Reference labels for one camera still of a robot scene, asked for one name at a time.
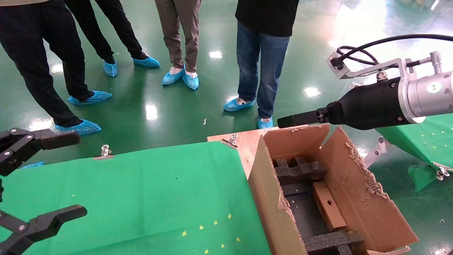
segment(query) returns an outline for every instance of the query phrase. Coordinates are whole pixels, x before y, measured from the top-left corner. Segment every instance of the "gray pants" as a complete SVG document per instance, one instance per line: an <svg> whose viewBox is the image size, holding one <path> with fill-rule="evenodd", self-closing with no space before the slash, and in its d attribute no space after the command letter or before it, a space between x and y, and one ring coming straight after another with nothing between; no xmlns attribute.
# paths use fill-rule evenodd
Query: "gray pants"
<svg viewBox="0 0 453 255"><path fill-rule="evenodd" d="M186 39L186 70L197 71L198 10L201 0L155 0L164 42L170 52L170 61L176 68L183 68L179 23Z"/></svg>

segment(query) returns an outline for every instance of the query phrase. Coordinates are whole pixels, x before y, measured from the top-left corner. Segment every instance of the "black t-shirt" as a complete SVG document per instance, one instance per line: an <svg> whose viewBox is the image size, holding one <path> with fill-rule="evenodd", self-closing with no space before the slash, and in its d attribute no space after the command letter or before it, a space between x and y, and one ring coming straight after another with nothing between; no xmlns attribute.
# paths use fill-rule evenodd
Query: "black t-shirt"
<svg viewBox="0 0 453 255"><path fill-rule="evenodd" d="M239 0L236 18L251 30L272 36L293 34L299 0Z"/></svg>

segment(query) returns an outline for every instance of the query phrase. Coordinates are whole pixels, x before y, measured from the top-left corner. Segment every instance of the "blue shoe cover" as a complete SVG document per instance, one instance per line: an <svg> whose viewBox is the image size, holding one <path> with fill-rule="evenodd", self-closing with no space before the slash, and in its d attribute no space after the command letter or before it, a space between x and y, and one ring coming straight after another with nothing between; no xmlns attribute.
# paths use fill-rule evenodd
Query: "blue shoe cover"
<svg viewBox="0 0 453 255"><path fill-rule="evenodd" d="M104 91L93 90L93 92L94 92L94 95L92 97L88 98L85 102L79 101L77 98L74 98L72 96L70 98L68 98L67 100L74 105L83 105L83 104L103 102L112 96L112 94L104 92Z"/></svg>
<svg viewBox="0 0 453 255"><path fill-rule="evenodd" d="M150 68L157 68L160 66L159 61L155 60L154 58L148 57L147 59L140 60L140 59L132 59L135 64L143 65Z"/></svg>
<svg viewBox="0 0 453 255"><path fill-rule="evenodd" d="M20 169L39 167L39 166L42 166L42 165L44 165L44 162L41 161L41 162L38 162L38 163L34 163L34 164L31 164L31 165L28 165L28 166L21 167Z"/></svg>
<svg viewBox="0 0 453 255"><path fill-rule="evenodd" d="M255 100L250 101L245 104L238 104L237 103L237 98L227 102L224 106L223 109L227 112L235 112L237 110L241 110L244 108L252 107L255 104Z"/></svg>
<svg viewBox="0 0 453 255"><path fill-rule="evenodd" d="M116 65L116 60L114 64L109 64L106 61L103 63L104 65L104 72L110 76L110 77L115 77L118 75L118 66Z"/></svg>
<svg viewBox="0 0 453 255"><path fill-rule="evenodd" d="M194 78L194 77L186 74L185 71L183 73L183 81L189 88L191 88L193 90L197 90L197 88L200 84L200 82L198 80L198 76Z"/></svg>
<svg viewBox="0 0 453 255"><path fill-rule="evenodd" d="M55 125L55 127L60 131L60 132L66 132L66 131L76 131L79 135L85 136L85 135L91 135L93 133L99 132L102 130L102 128L91 121L84 120L82 119L82 123L78 124L77 126L74 127L61 127L59 125Z"/></svg>
<svg viewBox="0 0 453 255"><path fill-rule="evenodd" d="M270 117L269 122L264 122L264 121L262 121L261 118L258 119L258 128L259 129L273 128L273 127L274 127L274 121L272 120L272 117Z"/></svg>
<svg viewBox="0 0 453 255"><path fill-rule="evenodd" d="M185 72L186 72L185 66L183 67L181 72L179 72L177 74L171 74L170 72L168 72L162 79L162 85L172 85L177 80L181 79L181 77L183 76L183 74L185 74Z"/></svg>

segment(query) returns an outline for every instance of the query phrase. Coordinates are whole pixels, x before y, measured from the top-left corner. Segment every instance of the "green cloth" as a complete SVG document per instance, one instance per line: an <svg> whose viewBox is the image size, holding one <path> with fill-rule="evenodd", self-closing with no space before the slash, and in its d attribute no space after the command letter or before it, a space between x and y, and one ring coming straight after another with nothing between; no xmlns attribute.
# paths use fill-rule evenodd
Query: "green cloth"
<svg viewBox="0 0 453 255"><path fill-rule="evenodd" d="M453 168L453 114L430 116L421 124L376 130L390 143L432 167L433 162L436 162ZM435 169L419 166L410 168L416 191L436 179Z"/></svg>
<svg viewBox="0 0 453 255"><path fill-rule="evenodd" d="M26 255L270 255L239 154L220 142L19 169L3 181L1 209L22 220L88 210Z"/></svg>

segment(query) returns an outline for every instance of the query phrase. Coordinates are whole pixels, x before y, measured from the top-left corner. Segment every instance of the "wooden board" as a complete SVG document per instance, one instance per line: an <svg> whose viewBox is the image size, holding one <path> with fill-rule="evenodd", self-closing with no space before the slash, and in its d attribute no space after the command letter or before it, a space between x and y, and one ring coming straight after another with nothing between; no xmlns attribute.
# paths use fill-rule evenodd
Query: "wooden board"
<svg viewBox="0 0 453 255"><path fill-rule="evenodd" d="M258 140L261 135L265 135L270 130L279 129L278 127L266 128L266 129L257 129L251 131L239 132L237 134L237 150L241 156L242 165L246 173L247 179L249 178L250 171L253 166L253 161L255 160L256 148L258 147ZM208 142L219 141L222 139L229 140L231 134L224 134L218 136L210 136L207 138Z"/></svg>

